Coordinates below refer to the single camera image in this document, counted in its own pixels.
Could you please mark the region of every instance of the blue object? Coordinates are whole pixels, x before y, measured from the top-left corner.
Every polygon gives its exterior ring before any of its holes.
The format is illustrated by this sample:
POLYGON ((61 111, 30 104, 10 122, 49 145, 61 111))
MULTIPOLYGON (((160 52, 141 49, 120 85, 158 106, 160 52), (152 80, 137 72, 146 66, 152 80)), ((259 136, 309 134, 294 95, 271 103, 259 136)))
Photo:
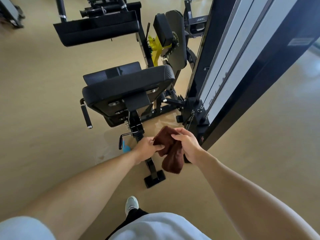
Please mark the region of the blue object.
POLYGON ((130 146, 125 145, 125 141, 124 141, 124 140, 122 141, 122 151, 123 151, 123 153, 130 152, 130 151, 131 151, 130 146))

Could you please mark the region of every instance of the hand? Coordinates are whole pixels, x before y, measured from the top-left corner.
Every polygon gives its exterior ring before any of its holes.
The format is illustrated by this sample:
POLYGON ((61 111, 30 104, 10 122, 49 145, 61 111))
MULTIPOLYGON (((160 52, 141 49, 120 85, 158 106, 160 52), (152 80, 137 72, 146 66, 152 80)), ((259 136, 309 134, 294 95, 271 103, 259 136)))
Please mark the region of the hand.
POLYGON ((178 141, 181 141, 182 149, 184 150, 184 154, 186 158, 193 164, 196 164, 197 158, 199 154, 204 151, 199 145, 196 137, 185 128, 175 128, 175 130, 180 133, 180 135, 171 136, 178 141))
POLYGON ((164 145, 153 145, 154 137, 143 137, 132 152, 135 154, 136 164, 152 157, 156 151, 160 151, 164 145))

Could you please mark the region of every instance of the floor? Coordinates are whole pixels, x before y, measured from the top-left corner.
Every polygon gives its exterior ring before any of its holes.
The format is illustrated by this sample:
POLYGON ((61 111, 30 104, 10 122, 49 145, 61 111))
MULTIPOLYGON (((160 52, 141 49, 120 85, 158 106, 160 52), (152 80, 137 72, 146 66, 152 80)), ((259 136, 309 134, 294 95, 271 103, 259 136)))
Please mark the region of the floor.
MULTIPOLYGON (((117 156, 124 126, 109 128, 89 110, 87 130, 79 106, 82 76, 139 61, 134 35, 76 47, 64 47, 53 28, 59 22, 54 0, 12 0, 26 15, 25 28, 0 26, 0 219, 25 206, 53 185, 117 156)), ((142 2, 143 27, 154 15, 183 11, 183 0, 142 2)), ((195 0, 195 16, 205 15, 211 0, 195 0)), ((86 0, 65 0, 69 20, 79 19, 86 0)), ((200 39, 190 40, 196 53, 200 39)), ((185 94, 191 69, 176 84, 185 94)), ((257 183, 300 214, 320 232, 320 58, 307 51, 209 150, 223 163, 257 183)), ((147 121, 147 136, 163 125, 178 126, 175 111, 147 121)), ((161 158, 154 156, 157 168, 161 158)), ((148 212, 184 216, 212 239, 240 239, 201 172, 186 164, 180 175, 146 189, 145 164, 135 166, 83 234, 102 240, 125 218, 126 198, 135 195, 148 212)))

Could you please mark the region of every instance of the foot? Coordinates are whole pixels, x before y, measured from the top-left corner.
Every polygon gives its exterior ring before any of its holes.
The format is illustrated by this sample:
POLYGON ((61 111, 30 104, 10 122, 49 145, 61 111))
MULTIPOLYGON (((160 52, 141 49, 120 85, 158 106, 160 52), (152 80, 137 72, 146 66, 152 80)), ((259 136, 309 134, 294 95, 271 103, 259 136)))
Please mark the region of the foot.
POLYGON ((127 199, 127 202, 125 204, 125 214, 128 216, 129 211, 132 209, 139 209, 139 203, 136 197, 130 196, 127 199))

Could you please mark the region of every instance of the yellow machine part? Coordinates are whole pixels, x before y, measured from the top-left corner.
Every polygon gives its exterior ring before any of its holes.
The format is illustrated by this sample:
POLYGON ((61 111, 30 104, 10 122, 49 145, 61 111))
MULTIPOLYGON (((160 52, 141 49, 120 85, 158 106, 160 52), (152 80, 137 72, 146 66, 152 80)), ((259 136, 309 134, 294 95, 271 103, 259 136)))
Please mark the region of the yellow machine part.
POLYGON ((160 40, 158 38, 158 36, 156 36, 155 38, 152 38, 152 36, 148 36, 148 41, 149 41, 149 45, 152 49, 152 62, 153 62, 153 65, 155 67, 158 66, 158 60, 159 60, 159 57, 161 55, 161 52, 163 49, 167 49, 167 48, 170 48, 171 45, 168 45, 168 46, 165 46, 165 47, 162 47, 162 45, 160 44, 160 40))

